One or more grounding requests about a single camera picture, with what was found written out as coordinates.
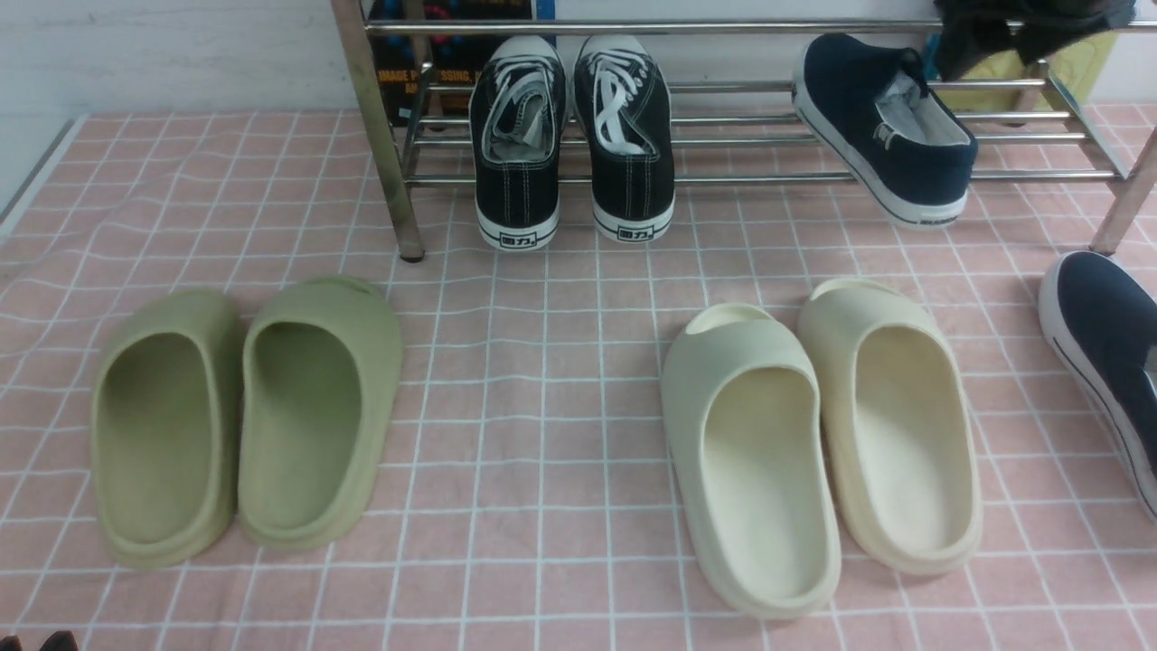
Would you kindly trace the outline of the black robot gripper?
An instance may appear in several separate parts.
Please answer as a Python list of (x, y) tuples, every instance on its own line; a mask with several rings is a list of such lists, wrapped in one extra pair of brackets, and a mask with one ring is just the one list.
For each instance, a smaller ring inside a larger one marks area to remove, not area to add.
[(1024, 65), (1041, 61), (1136, 16), (1135, 1), (936, 1), (935, 7), (942, 29), (933, 61), (942, 80), (959, 80), (1008, 50)]

